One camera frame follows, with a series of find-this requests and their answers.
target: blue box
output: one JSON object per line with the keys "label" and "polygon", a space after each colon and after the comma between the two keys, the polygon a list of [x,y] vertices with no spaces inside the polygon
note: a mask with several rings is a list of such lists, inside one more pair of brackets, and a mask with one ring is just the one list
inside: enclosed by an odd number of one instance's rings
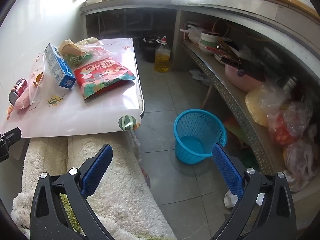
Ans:
{"label": "blue box", "polygon": [[72,88],[76,82],[76,77],[68,67],[67,62],[60,55],[58,48],[49,43],[44,50],[44,54],[58,86]]}

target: cooking oil jug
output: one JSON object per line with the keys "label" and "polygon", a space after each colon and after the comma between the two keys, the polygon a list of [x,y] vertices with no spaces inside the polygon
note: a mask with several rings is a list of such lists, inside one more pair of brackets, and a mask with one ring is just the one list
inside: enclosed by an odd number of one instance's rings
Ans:
{"label": "cooking oil jug", "polygon": [[158,39],[159,46],[156,48],[154,70],[157,72],[167,72],[169,70],[170,48],[164,36],[161,41]]}

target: metal screw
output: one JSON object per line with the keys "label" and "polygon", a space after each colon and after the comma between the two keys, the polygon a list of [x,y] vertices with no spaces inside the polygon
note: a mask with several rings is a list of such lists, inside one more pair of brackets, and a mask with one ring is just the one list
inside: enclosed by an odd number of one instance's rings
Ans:
{"label": "metal screw", "polygon": [[46,172],[41,173],[40,178],[44,179],[45,177],[47,177],[47,173]]}
{"label": "metal screw", "polygon": [[254,174],[256,172],[256,170],[254,168],[247,168],[247,172],[249,174]]}
{"label": "metal screw", "polygon": [[283,172],[278,172],[278,177],[283,179],[284,178],[284,173]]}
{"label": "metal screw", "polygon": [[77,172],[78,172],[78,169],[77,169],[77,168],[72,168],[72,169],[69,171],[69,174],[70,174],[70,175],[75,175],[75,174],[77,174]]}

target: red can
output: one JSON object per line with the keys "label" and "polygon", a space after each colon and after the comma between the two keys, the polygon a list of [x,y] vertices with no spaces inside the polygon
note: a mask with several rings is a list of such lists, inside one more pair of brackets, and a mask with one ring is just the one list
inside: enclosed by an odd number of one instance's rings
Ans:
{"label": "red can", "polygon": [[27,88],[27,85],[28,85],[28,82],[23,78],[20,78],[17,81],[17,83],[14,85],[13,89],[9,93],[9,101],[11,105],[14,106],[19,96],[21,96],[23,91]]}

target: qr code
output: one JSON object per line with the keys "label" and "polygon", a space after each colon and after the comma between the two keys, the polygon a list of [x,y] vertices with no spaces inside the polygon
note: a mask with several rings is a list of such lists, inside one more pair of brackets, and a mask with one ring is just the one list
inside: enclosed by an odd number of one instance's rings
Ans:
{"label": "qr code", "polygon": [[66,83],[66,86],[71,86],[71,84],[72,84],[72,80],[68,80]]}

